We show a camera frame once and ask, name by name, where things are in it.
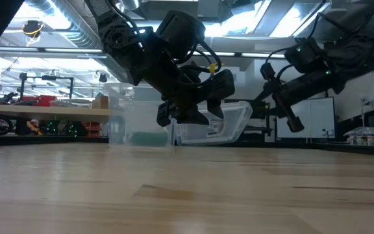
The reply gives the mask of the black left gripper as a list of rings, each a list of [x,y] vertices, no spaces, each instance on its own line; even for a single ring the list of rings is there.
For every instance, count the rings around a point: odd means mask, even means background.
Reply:
[[[172,119],[178,124],[208,125],[208,119],[198,110],[198,104],[204,101],[209,113],[224,119],[221,101],[235,93],[233,74],[228,69],[202,83],[187,81],[186,74],[173,64],[141,70],[140,78],[164,98],[156,117],[157,124],[162,127],[169,125]]]

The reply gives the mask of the cardboard box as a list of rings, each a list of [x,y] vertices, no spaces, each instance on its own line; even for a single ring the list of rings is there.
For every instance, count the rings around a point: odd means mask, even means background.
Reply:
[[[109,97],[108,96],[97,96],[91,104],[91,109],[108,109]]]

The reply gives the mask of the black yellow ceiling reel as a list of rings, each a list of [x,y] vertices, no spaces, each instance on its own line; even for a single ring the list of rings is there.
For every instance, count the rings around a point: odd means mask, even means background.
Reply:
[[[38,20],[28,20],[23,26],[23,33],[32,39],[38,39],[41,31],[44,28],[44,23]]]

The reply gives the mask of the clear plastic container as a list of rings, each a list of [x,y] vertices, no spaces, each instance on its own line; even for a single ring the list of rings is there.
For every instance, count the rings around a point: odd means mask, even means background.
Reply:
[[[158,107],[163,103],[161,93],[151,86],[133,86],[129,83],[107,83],[104,85],[109,97],[108,108],[112,114],[108,119],[109,144],[126,145],[126,136],[131,131],[158,131],[165,129],[174,145],[173,125],[162,127],[157,124]]]

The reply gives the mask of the wooden workbench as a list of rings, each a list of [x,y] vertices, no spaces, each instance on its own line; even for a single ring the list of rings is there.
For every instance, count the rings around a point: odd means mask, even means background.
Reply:
[[[0,115],[35,120],[107,122],[111,114],[108,109],[0,105]]]

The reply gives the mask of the whiteboard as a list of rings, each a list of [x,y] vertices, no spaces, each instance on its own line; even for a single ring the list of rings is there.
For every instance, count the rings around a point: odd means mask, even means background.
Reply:
[[[286,118],[277,120],[278,138],[335,138],[334,98],[306,99],[292,106],[304,129],[293,133]]]

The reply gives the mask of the clear plastic container lid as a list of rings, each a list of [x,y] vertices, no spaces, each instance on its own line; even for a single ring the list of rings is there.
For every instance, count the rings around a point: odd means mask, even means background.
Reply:
[[[209,146],[228,144],[239,139],[252,113],[246,101],[222,103],[224,119],[207,111],[206,105],[198,110],[209,121],[208,125],[175,124],[175,141],[178,145]]]

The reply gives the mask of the long ceiling light bar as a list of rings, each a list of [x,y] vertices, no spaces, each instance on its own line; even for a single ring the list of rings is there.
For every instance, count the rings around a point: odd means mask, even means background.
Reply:
[[[0,46],[0,53],[72,53],[82,55],[104,54],[102,49],[77,49],[77,48],[44,48],[44,47],[3,47]],[[250,59],[265,59],[268,53],[233,53],[215,52],[219,57],[235,57]]]

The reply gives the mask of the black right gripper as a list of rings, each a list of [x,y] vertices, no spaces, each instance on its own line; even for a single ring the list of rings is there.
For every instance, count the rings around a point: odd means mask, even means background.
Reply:
[[[293,133],[302,131],[304,126],[300,118],[294,114],[292,105],[329,89],[339,93],[345,86],[344,79],[326,67],[306,73],[284,84],[279,79],[281,74],[276,73],[269,62],[261,66],[260,73],[266,82],[255,101],[262,101],[271,96],[275,102],[273,113],[279,118],[286,118],[288,127]]]

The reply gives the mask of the green bandage roll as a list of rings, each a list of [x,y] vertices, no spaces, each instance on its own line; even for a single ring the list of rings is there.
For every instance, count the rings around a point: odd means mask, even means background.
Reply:
[[[166,146],[168,141],[167,133],[135,132],[129,142],[135,146]]]

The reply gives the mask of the clear bag of supplies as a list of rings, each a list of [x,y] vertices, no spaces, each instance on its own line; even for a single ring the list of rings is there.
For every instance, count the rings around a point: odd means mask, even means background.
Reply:
[[[350,145],[374,146],[374,127],[357,127],[344,134]]]

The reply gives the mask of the red storage crate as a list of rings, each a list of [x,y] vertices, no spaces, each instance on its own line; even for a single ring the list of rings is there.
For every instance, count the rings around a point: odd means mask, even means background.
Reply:
[[[107,138],[109,136],[108,124],[99,122],[83,122],[89,138]]]

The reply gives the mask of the red plastic tray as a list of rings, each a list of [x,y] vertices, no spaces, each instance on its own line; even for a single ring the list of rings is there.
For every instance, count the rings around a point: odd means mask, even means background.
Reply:
[[[38,107],[50,107],[52,101],[56,101],[56,96],[23,96],[21,103],[24,105],[38,106]]]

